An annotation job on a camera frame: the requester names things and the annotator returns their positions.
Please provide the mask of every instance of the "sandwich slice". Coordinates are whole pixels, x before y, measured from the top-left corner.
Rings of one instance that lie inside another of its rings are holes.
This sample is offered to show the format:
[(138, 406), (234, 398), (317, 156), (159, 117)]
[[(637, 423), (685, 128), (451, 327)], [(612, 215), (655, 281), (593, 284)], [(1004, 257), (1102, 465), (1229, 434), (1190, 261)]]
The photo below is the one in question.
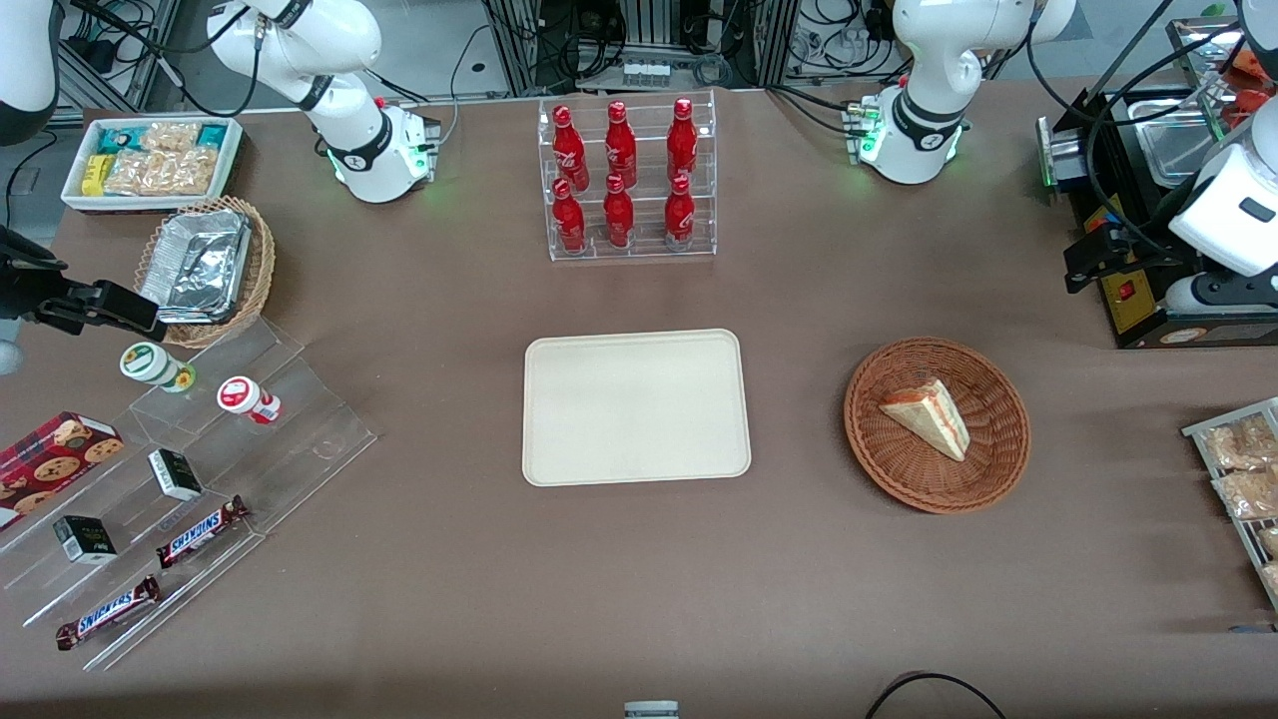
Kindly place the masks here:
[(971, 444), (967, 427), (941, 381), (893, 392), (883, 398), (879, 410), (955, 462), (962, 462)]

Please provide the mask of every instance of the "brown tablecloth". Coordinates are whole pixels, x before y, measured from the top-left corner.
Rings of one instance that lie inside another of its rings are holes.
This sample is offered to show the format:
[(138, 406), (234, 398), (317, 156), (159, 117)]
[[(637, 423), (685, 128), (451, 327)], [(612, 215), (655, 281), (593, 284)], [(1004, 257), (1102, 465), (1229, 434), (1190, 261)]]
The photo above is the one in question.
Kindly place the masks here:
[[(385, 206), (334, 180), (303, 115), (244, 115), (238, 193), (279, 243), (266, 313), (383, 437), (105, 674), (0, 609), (0, 715), (599, 718), (670, 697), (691, 719), (856, 716), (911, 669), (1015, 716), (1273, 715), (1278, 637), (1226, 633), (1272, 613), (1177, 430), (1278, 395), (1274, 350), (1112, 349), (1095, 295), (1062, 285), (1074, 222), (1033, 133), (1049, 100), (983, 88), (923, 186), (849, 166), (763, 92), (717, 101), (718, 257), (613, 267), (546, 255), (535, 102), (464, 107), (438, 181)], [(68, 212), (54, 248), (125, 281), (155, 222)], [(745, 476), (524, 481), (530, 341), (694, 327), (741, 340)], [(856, 364), (919, 333), (985, 352), (1029, 409), (1029, 470), (987, 512), (893, 502), (843, 439)], [(128, 341), (24, 328), (0, 443), (123, 411)], [(925, 711), (983, 709), (915, 685), (881, 716)]]

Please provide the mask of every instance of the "red cookie box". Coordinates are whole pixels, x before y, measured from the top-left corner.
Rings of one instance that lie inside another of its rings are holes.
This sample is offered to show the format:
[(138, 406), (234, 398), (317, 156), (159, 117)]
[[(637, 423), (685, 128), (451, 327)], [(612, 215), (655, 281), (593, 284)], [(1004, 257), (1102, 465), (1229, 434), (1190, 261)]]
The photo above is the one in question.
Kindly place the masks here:
[(0, 531), (123, 448), (115, 428), (63, 412), (0, 452)]

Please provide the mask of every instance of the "red coca-cola bottle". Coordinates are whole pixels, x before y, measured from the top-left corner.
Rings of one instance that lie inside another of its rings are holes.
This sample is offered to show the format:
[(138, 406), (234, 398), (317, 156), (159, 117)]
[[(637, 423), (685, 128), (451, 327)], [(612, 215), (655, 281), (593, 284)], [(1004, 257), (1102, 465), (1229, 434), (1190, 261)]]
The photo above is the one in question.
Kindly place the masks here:
[(573, 112), (560, 105), (551, 112), (555, 119), (555, 163), (560, 175), (573, 183), (575, 192), (590, 186), (590, 171), (585, 169), (585, 143), (581, 133), (573, 126)]
[(693, 101), (686, 97), (675, 100), (675, 121), (666, 135), (666, 172), (671, 181), (680, 172), (691, 175), (697, 169), (697, 126), (693, 125)]
[(626, 192), (626, 183), (617, 172), (608, 175), (608, 195), (603, 198), (603, 216), (608, 220), (608, 241), (617, 249), (634, 240), (635, 204)]
[(626, 188), (639, 181), (639, 153), (635, 149), (635, 130), (626, 120), (626, 103), (617, 100), (608, 103), (608, 135), (603, 139), (608, 152), (608, 171), (621, 175)]
[(581, 212), (581, 204), (573, 197), (573, 186), (566, 179), (555, 178), (551, 190), (555, 192), (551, 213), (555, 215), (555, 225), (558, 227), (564, 252), (569, 254), (585, 252), (585, 213)]
[(688, 194), (688, 175), (680, 174), (670, 181), (670, 197), (666, 198), (666, 246), (675, 252), (688, 249), (693, 243), (693, 211), (697, 204)]

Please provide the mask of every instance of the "white box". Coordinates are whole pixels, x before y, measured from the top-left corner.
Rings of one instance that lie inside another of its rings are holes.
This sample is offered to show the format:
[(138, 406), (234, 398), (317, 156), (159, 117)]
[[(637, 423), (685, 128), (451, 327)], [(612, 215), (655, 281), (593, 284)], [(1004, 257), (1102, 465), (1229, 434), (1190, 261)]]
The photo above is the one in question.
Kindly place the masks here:
[[(158, 121), (226, 126), (226, 135), (222, 138), (222, 146), (217, 151), (217, 165), (213, 167), (213, 179), (208, 183), (208, 192), (204, 194), (169, 194), (164, 197), (93, 197), (81, 193), (84, 167), (88, 165), (89, 156), (97, 153), (98, 143), (106, 130), (135, 128)], [(156, 115), (148, 117), (93, 120), (84, 129), (84, 139), (81, 140), (79, 149), (75, 151), (75, 161), (72, 162), (72, 170), (66, 172), (66, 181), (63, 184), (63, 202), (68, 207), (79, 209), (81, 212), (148, 212), (155, 209), (176, 209), (204, 199), (216, 199), (222, 195), (226, 180), (230, 179), (231, 167), (235, 165), (235, 153), (239, 151), (243, 134), (243, 128), (234, 119), (212, 117), (208, 115)]]

